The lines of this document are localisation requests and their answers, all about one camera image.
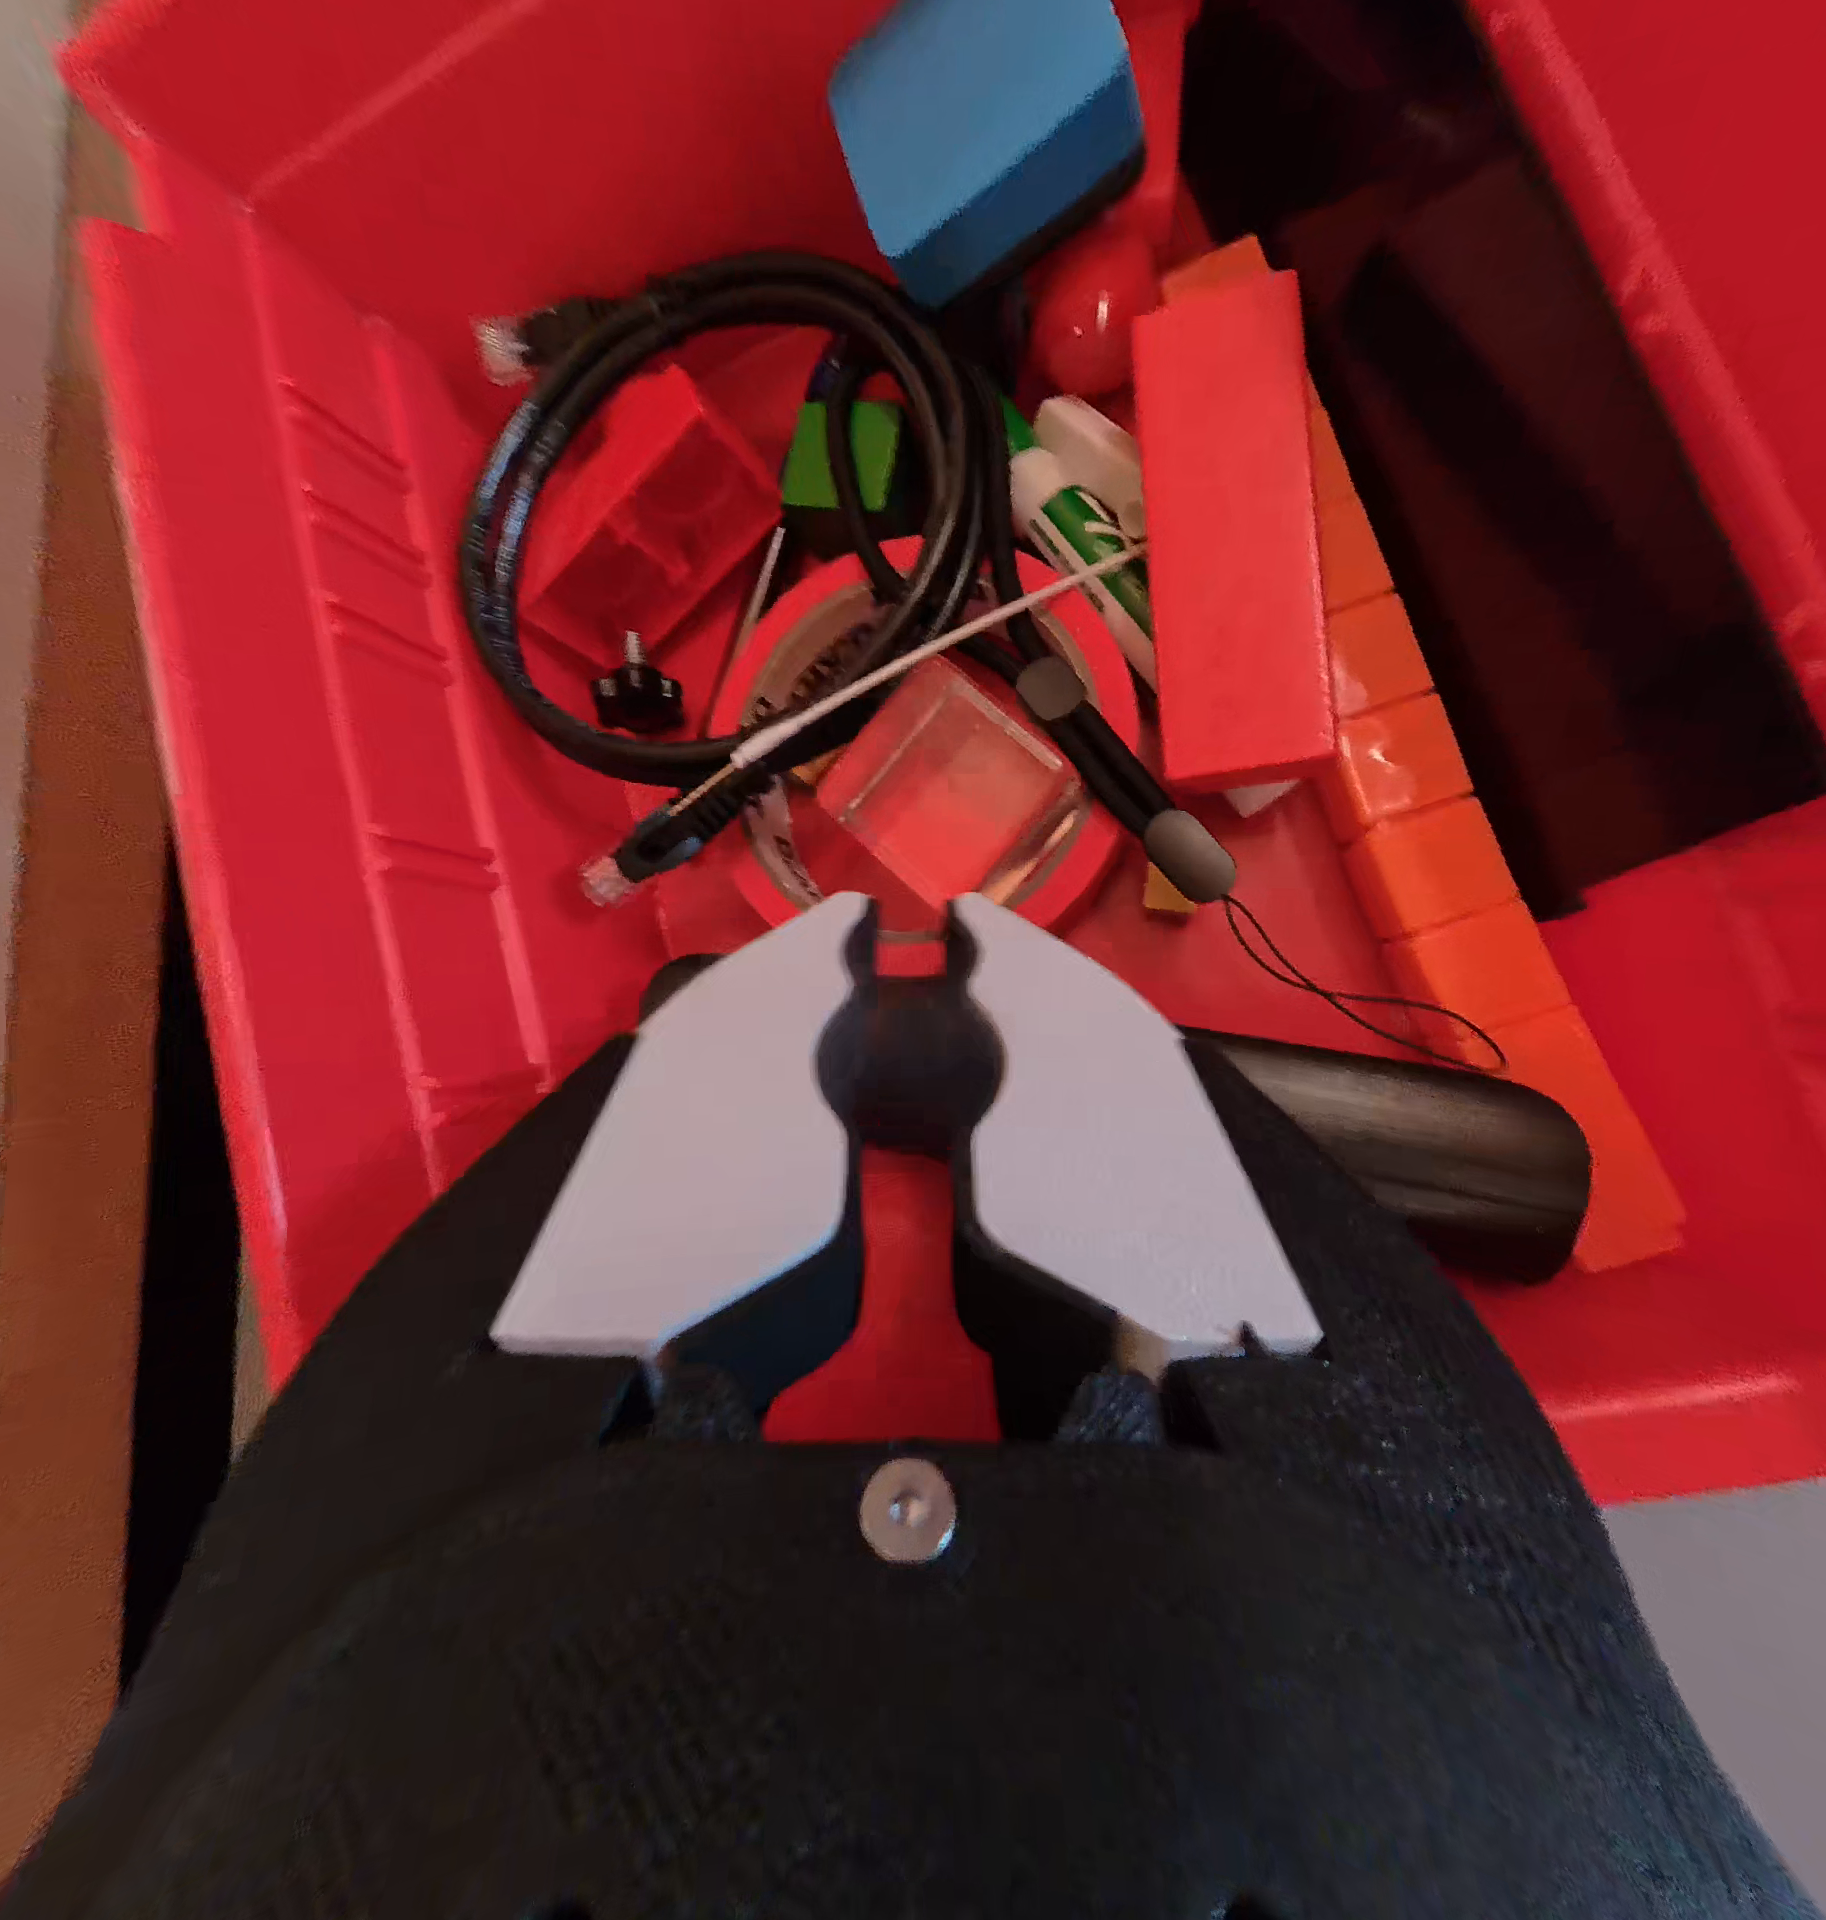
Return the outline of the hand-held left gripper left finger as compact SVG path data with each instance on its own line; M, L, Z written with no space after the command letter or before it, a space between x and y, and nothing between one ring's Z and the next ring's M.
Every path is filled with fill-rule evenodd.
M860 1146L819 1040L871 966L875 905L832 893L636 1026L490 1340L517 1356L706 1368L766 1414L855 1332Z

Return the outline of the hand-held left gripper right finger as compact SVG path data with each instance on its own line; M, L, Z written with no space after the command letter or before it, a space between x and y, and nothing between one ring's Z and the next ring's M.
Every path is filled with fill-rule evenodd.
M916 1146L954 1173L956 1314L1000 1414L1193 1356L1310 1356L1317 1307L1183 1033L1039 924L966 893L916 981Z

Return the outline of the red plastic bin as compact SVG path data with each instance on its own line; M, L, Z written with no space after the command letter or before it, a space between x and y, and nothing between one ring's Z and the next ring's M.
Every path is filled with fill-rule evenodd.
M1142 203L1187 4L1123 4ZM1470 4L1826 738L1826 4ZM108 435L275 1379L381 1244L684 946L724 854L603 913L613 779L533 742L452 603L514 410L468 322L707 252L875 267L828 117L884 4L106 4L62 72L146 230L93 222ZM1826 1476L1826 797L1546 924L1677 1253L1477 1311L1596 1499Z

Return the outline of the black tube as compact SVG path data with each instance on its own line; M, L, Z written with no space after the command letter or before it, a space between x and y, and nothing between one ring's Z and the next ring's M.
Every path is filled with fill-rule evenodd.
M716 961L691 963L678 992ZM855 993L819 1040L828 1103L863 1146L947 1159L916 1146L916 981L943 975L947 961L899 975L863 966L851 946L851 972ZM1583 1136L1546 1093L1460 1069L1175 1028L1257 1197L1257 1150L1235 1144L1234 1125L1234 1106L1247 1093L1452 1266L1541 1284L1574 1253L1588 1197L1577 1172ZM1310 1258L1288 1258L1310 1291Z

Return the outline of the red tape roll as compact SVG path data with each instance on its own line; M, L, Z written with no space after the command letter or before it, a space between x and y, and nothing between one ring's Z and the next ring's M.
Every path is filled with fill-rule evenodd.
M871 582L855 555L811 568L764 613L759 634L738 654L724 702L710 709L707 723L716 733L755 726L766 723L779 713L779 709L818 698L827 688L832 668L855 651L847 642L863 640L878 613L882 609L875 606ZM1033 618L1051 645L1082 673L1093 709L1098 709L1107 719L1126 736L1129 746L1137 746L1137 684L1095 609L1068 589L1038 609ZM1000 676L1000 672L964 654L966 642L947 651L947 658L968 672L980 688L998 698L1008 698L1018 718L1038 729L1038 723L1026 713L1018 693ZM878 901L878 930L887 932L887 938L927 938L935 932L941 907L922 907L899 890L893 882L863 851L855 851L815 805L818 779L842 751L844 748L818 754L804 764L804 769L784 775L784 786L755 805L729 836L724 836L715 847L724 854L724 875L734 882L738 901L766 924L779 924L834 890L863 890ZM1107 870L1123 847L1123 830L1088 794L1088 790L1085 797L1090 805L1088 825L1074 836L1061 861L1043 873L1026 896L1004 905L1033 924L1064 924L1074 910L1090 901Z

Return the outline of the row of orange cubes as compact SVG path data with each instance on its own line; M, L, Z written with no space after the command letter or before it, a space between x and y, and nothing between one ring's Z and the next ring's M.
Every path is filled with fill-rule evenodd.
M1257 239L1165 277L1165 305L1272 270ZM1405 993L1509 1045L1512 1075L1583 1129L1574 1265L1677 1253L1687 1208L1516 887L1380 538L1310 391L1310 467L1329 620L1335 751L1309 779L1348 884Z

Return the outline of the black knob screw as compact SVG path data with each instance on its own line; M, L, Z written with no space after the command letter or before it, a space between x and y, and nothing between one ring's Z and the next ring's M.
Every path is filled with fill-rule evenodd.
M593 718L603 733L657 738L685 723L685 693L647 648L641 630L625 630L621 658L589 681Z

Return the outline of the thin metal rod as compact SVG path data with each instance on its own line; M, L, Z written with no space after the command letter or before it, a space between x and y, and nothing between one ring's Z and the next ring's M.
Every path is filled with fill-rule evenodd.
M738 613L734 618L729 642L726 642L726 651L720 658L720 673L716 673L716 684L715 684L715 704L724 702L724 693L726 693L726 684L734 676L734 668L736 668L738 654L744 651L749 640L759 634L759 623L761 623L761 618L766 613L766 603L770 603L770 597L778 589L778 573L779 573L785 547L788 547L788 524L779 521L770 531L770 538L764 539L761 553L759 553L759 565L755 565L753 583L749 583L749 589L741 597L741 606L738 606Z

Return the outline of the red foam block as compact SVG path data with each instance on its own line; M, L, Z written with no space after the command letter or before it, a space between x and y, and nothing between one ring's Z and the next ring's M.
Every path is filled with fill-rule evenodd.
M1302 779L1335 713L1299 277L1142 312L1135 400L1165 779Z

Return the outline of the green white marker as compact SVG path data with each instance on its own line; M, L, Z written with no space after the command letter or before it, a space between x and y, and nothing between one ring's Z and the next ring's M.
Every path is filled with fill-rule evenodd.
M1043 563L1061 573L1114 559L1129 547L1119 514L1079 483L1064 464L1051 454L1023 410L1000 394L1007 437L1007 473L1013 497L1013 528ZM1142 559L1126 559L1114 570L1082 583L1135 676L1159 688L1159 651L1153 630L1153 597Z

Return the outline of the red transparent cube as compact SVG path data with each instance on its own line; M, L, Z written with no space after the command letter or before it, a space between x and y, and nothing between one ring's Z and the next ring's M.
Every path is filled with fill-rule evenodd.
M652 651L778 518L773 467L681 367L632 379L545 483L521 626L593 663Z

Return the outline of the green block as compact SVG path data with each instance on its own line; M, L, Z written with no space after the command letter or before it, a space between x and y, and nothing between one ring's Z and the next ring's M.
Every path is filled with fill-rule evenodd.
M860 505L871 514L901 501L903 410L891 400L857 397L851 402L851 469ZM785 514L827 514L839 509L832 473L828 406L809 397L795 415L792 443L779 469Z

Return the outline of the dark tinted acrylic sheet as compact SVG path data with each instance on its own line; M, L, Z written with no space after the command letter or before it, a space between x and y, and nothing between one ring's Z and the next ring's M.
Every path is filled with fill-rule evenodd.
M1310 374L1527 910L1826 797L1826 738L1470 4L1206 4L1179 163Z

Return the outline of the red ball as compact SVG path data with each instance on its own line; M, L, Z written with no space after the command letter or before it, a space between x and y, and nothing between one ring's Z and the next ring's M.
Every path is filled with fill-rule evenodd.
M1159 254L1129 222L1060 241L1032 273L1027 360L1048 394L1107 397L1135 374L1135 326L1159 305Z

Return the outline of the blue whiteboard eraser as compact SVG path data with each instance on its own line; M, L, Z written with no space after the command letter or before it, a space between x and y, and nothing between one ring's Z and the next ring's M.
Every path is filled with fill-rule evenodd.
M871 235L933 312L1023 273L1147 163L1111 4L899 4L827 100Z

